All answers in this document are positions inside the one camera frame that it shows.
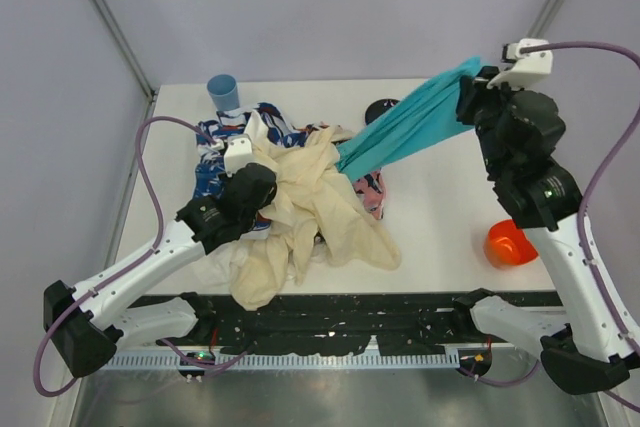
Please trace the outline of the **blue white red patterned cloth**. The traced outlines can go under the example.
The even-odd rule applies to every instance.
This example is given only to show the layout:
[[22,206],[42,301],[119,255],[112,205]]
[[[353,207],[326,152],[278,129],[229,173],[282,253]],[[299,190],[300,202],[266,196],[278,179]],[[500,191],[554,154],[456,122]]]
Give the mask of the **blue white red patterned cloth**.
[[[316,124],[295,128],[275,105],[267,102],[218,111],[211,120],[201,121],[197,127],[214,140],[226,141],[244,133],[253,112],[266,125],[269,141],[285,148],[302,147],[310,134],[319,128]],[[193,198],[219,198],[226,183],[223,154],[200,135],[196,135],[196,147],[199,161],[195,167]]]

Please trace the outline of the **cream cloth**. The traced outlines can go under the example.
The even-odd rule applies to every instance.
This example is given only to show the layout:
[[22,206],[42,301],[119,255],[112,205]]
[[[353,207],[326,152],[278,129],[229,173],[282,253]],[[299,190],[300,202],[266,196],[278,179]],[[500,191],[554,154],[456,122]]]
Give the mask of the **cream cloth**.
[[335,167],[334,143],[352,136],[330,126],[312,132],[302,147],[285,148],[269,141],[263,127],[250,131],[258,162],[276,173],[277,192],[260,211],[271,221],[269,236],[247,245],[245,262],[230,284],[232,297],[245,310],[267,305],[289,274],[296,284],[305,280],[317,235],[324,238],[323,259],[331,266],[352,260],[388,271],[400,266],[397,244]]

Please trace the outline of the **teal cloth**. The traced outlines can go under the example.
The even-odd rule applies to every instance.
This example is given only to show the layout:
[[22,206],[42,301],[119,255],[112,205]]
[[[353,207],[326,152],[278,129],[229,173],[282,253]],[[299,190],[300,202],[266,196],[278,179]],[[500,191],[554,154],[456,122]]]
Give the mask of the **teal cloth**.
[[417,87],[394,107],[340,144],[336,168],[350,180],[404,159],[469,131],[457,120],[456,107],[463,77],[475,77],[483,67],[479,57],[442,72]]

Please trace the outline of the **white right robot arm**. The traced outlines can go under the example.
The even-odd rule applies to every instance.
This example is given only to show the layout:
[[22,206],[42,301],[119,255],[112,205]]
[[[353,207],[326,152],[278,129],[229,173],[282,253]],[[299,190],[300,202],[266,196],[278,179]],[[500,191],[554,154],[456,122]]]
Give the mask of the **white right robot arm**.
[[460,81],[457,120],[474,128],[499,204],[524,232],[565,308],[564,321],[528,311],[477,289],[454,302],[459,327],[493,335],[536,358],[572,395],[609,391],[639,366],[639,327],[597,257],[583,199],[572,175],[552,157],[566,130],[550,97],[508,84],[484,67]]

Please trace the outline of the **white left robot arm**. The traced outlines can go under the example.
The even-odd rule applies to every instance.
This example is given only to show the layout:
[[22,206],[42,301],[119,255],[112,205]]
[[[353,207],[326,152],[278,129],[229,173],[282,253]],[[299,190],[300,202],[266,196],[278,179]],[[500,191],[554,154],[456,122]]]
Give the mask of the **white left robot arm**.
[[201,316],[191,295],[144,307],[134,303],[172,273],[249,232],[276,191],[275,173],[249,163],[220,197],[190,200],[158,241],[73,286],[61,280],[48,286],[44,328],[72,376],[93,374],[126,347],[193,331]]

